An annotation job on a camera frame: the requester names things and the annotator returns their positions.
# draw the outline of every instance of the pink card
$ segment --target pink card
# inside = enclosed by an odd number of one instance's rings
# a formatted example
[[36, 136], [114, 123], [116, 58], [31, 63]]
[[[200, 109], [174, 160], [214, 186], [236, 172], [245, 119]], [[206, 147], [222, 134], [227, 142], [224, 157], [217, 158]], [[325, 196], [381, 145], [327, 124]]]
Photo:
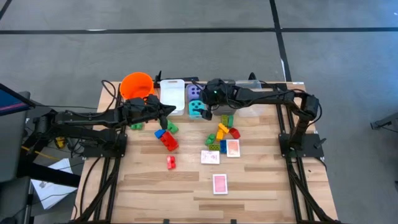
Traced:
[[226, 174], [213, 174], [213, 194], [228, 194]]
[[202, 164], [220, 164], [220, 152], [202, 150], [200, 161]]
[[241, 149], [239, 147], [238, 139], [229, 139], [226, 141], [226, 156], [241, 157]]

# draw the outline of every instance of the orange bucket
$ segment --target orange bucket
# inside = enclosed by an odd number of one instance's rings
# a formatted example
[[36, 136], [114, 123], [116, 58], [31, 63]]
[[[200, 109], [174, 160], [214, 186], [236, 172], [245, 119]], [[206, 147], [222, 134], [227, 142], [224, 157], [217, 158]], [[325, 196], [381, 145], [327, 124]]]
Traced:
[[124, 77], [120, 85], [120, 94], [125, 100], [137, 97], [144, 98], [154, 93], [154, 82], [144, 72], [134, 72]]

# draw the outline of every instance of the green toy block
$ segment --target green toy block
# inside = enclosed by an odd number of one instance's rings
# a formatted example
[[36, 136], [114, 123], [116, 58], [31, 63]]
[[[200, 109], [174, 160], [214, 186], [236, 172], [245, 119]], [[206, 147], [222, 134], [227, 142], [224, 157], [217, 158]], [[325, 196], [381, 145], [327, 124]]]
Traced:
[[228, 128], [232, 128], [234, 125], [234, 116], [230, 115], [228, 118]]
[[132, 124], [131, 126], [130, 126], [130, 128], [132, 129], [132, 130], [142, 130], [142, 123], [138, 123], [138, 124]]
[[228, 115], [221, 115], [221, 124], [228, 126]]
[[206, 139], [206, 141], [205, 141], [205, 145], [210, 145], [210, 144], [212, 144], [213, 142], [214, 142], [214, 140], [216, 139], [216, 135], [215, 134], [210, 134], [208, 137], [207, 137], [207, 139]]
[[219, 151], [221, 148], [220, 148], [220, 145], [217, 145], [217, 144], [210, 144], [209, 145], [209, 150], [210, 151]]
[[173, 122], [167, 120], [167, 129], [172, 133], [175, 134], [178, 131], [178, 127], [173, 124]]

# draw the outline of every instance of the wooden table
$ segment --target wooden table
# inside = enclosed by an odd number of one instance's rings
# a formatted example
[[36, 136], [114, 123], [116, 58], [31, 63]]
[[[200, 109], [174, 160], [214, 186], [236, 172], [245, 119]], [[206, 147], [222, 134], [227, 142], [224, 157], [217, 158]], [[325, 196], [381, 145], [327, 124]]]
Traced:
[[[302, 83], [287, 86], [304, 90]], [[111, 97], [102, 90], [98, 111], [103, 111], [110, 101]], [[241, 133], [241, 157], [228, 158], [222, 154], [220, 165], [200, 163], [200, 152], [207, 149], [205, 139], [216, 133], [219, 116], [213, 116], [212, 121], [191, 120], [187, 112], [183, 116], [169, 116], [180, 129], [174, 134], [180, 147], [171, 153], [154, 136], [154, 131], [160, 129], [158, 122], [150, 121], [142, 131], [127, 128], [128, 145], [121, 160], [111, 222], [162, 223], [168, 218], [171, 223], [229, 223], [231, 219], [238, 223], [295, 223], [286, 163], [277, 139], [280, 129], [276, 108], [264, 105], [264, 109], [260, 117], [234, 116], [234, 127]], [[283, 114], [289, 130], [284, 107]], [[167, 155], [175, 156], [176, 169], [167, 170]], [[86, 160], [80, 186], [94, 160]], [[103, 160], [89, 176], [83, 208], [97, 194]], [[337, 218], [324, 166], [312, 158], [304, 158], [303, 163], [310, 193], [326, 214]], [[227, 174], [228, 195], [213, 195], [212, 174]], [[76, 197], [78, 208], [80, 195], [81, 187]], [[104, 197], [101, 218], [105, 216], [107, 202], [108, 195]], [[301, 194], [300, 206], [306, 219]]]

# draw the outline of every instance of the red toy block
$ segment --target red toy block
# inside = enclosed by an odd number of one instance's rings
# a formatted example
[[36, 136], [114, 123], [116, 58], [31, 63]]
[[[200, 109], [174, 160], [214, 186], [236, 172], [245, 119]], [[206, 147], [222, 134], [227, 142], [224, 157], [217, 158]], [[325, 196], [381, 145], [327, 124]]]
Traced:
[[229, 133], [231, 133], [232, 137], [234, 137], [235, 139], [238, 139], [241, 137], [241, 134], [239, 134], [239, 131], [236, 128], [231, 128], [229, 130]]
[[173, 138], [173, 136], [166, 131], [160, 140], [163, 142], [164, 146], [167, 147], [169, 151], [173, 151], [174, 149], [178, 148], [178, 142]]
[[174, 169], [175, 168], [175, 157], [167, 156], [167, 168]]

